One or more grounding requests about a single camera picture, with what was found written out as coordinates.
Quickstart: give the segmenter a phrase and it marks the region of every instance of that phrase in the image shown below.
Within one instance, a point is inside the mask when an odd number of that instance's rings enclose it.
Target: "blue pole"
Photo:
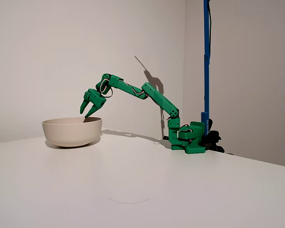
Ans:
[[[204,0],[204,33],[205,33],[205,56],[204,56],[204,80],[205,80],[205,111],[201,113],[201,121],[205,124],[205,136],[209,132],[209,10],[210,0]]]

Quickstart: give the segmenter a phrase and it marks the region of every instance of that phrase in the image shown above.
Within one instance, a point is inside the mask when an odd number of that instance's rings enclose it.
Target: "wire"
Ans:
[[[161,117],[162,117],[161,119],[162,119],[163,121],[168,121],[168,120],[171,119],[171,117],[168,117],[168,119],[165,120],[165,119],[163,118],[163,114],[164,114],[164,110],[163,110],[162,115],[161,115]]]
[[[133,90],[133,92],[134,93],[136,93],[136,94],[143,94],[143,93],[145,93],[145,91],[141,91],[140,93],[138,93],[138,92],[136,92],[135,91],[135,89],[133,88],[133,86],[132,85],[129,85],[128,83],[126,83],[126,82],[124,82],[127,86],[129,86],[129,87],[131,87],[132,88],[132,90]]]
[[[209,31],[209,58],[210,58],[210,54],[211,54],[211,27],[212,27],[212,20],[211,20],[211,11],[210,11],[210,4],[209,4],[210,0],[207,3],[208,6],[208,12],[209,12],[209,18],[210,18],[210,31]]]
[[[189,126],[189,124],[185,123],[185,124],[183,124],[182,126],[180,126],[180,128],[183,127],[183,126],[186,126],[186,125]]]
[[[101,82],[100,87],[99,87],[100,93],[103,93],[103,92],[105,91],[105,89],[106,89],[106,86],[105,86],[105,87],[104,87],[104,90],[101,91],[101,86],[103,85],[103,82],[104,82],[104,81],[109,81],[109,80],[108,80],[108,79],[104,79],[104,80]]]
[[[110,90],[111,90],[111,92],[112,92],[111,96],[113,96],[113,89],[110,88]],[[111,96],[103,96],[103,97],[105,97],[105,98],[110,98]]]

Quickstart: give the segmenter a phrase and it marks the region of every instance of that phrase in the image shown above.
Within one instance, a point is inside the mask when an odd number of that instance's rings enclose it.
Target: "bowl rim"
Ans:
[[[89,122],[83,122],[83,123],[46,123],[46,121],[50,121],[50,120],[60,120],[60,119],[77,119],[77,118],[83,118],[83,119],[90,119],[90,118],[93,118],[93,119],[96,119],[94,121],[89,121]],[[45,125],[75,125],[75,124],[88,124],[88,123],[95,123],[95,122],[99,122],[99,121],[102,121],[102,118],[100,117],[96,117],[96,116],[90,116],[90,117],[87,117],[87,118],[84,118],[84,117],[64,117],[64,118],[55,118],[55,119],[49,119],[49,120],[44,120],[42,122],[42,124],[45,124]]]

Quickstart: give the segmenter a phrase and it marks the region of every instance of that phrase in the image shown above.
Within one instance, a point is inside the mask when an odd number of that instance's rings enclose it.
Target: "white wall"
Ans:
[[[212,0],[210,117],[229,153],[285,165],[285,0]],[[203,1],[187,0],[184,120],[203,103]]]
[[[0,0],[0,142],[79,116],[103,73],[141,87],[147,79],[134,55],[182,110],[184,42],[185,0]],[[95,116],[106,128],[161,137],[151,99],[114,90]]]

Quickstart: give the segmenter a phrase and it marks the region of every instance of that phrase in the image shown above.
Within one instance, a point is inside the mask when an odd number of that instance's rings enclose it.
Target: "white table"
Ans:
[[[0,228],[285,228],[283,166],[110,130],[48,146],[0,143]]]

